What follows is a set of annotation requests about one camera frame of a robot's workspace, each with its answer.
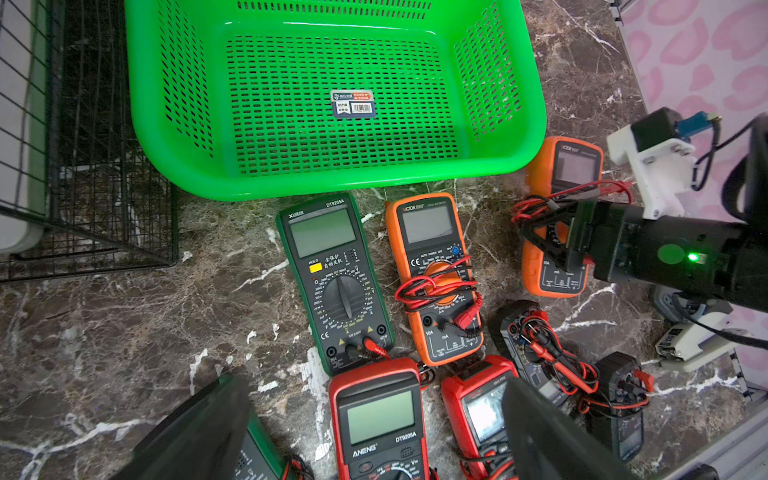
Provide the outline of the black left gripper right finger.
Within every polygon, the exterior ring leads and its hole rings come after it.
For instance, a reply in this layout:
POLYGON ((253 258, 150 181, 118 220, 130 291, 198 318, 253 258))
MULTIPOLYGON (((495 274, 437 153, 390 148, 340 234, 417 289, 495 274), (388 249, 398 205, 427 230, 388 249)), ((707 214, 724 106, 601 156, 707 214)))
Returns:
POLYGON ((502 412, 514 468, 521 480, 637 477, 520 378, 506 383, 502 412))

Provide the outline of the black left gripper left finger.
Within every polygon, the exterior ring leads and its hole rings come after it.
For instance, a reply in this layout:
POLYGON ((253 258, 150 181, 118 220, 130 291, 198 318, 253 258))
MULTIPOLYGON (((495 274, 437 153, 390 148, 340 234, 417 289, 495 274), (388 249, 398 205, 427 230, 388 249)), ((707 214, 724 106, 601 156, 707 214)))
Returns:
POLYGON ((246 382, 224 375, 169 414, 115 479, 232 479, 249 415, 246 382))

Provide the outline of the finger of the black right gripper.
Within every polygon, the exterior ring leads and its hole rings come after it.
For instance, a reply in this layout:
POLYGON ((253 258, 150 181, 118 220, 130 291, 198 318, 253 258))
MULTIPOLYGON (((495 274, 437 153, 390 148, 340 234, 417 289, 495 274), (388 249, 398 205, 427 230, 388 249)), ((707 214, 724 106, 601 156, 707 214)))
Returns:
POLYGON ((578 270, 579 252, 569 240, 569 230, 576 217, 576 206, 565 206, 524 220, 523 238, 541 250, 560 270, 578 270))

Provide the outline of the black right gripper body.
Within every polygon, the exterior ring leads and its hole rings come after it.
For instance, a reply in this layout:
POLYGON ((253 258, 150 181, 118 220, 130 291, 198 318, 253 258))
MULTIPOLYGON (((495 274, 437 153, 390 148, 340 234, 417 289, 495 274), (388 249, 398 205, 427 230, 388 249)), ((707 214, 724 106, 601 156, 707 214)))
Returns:
POLYGON ((744 223, 661 216, 607 201, 583 201, 569 232, 570 254, 594 264, 594 277, 639 281, 698 299, 767 310, 767 233, 744 223))

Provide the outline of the red multimeter small screen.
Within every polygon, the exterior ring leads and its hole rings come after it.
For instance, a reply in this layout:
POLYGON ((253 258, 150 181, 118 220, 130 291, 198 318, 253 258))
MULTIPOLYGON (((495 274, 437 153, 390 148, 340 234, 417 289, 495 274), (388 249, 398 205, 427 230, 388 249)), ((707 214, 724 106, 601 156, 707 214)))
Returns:
POLYGON ((512 473, 512 455, 502 411, 507 383, 518 376, 512 361, 489 355, 441 383, 443 403, 467 479, 512 473))

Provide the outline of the orange multimeter with leads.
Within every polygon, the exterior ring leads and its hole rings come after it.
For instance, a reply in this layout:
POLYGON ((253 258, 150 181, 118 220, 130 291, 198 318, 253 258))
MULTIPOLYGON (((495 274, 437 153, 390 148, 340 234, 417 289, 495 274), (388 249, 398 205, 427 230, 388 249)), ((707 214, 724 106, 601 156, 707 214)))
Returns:
POLYGON ((392 202, 386 226, 401 281, 395 300, 407 314, 422 362, 438 367, 476 353, 484 343, 483 297, 453 196, 392 202))

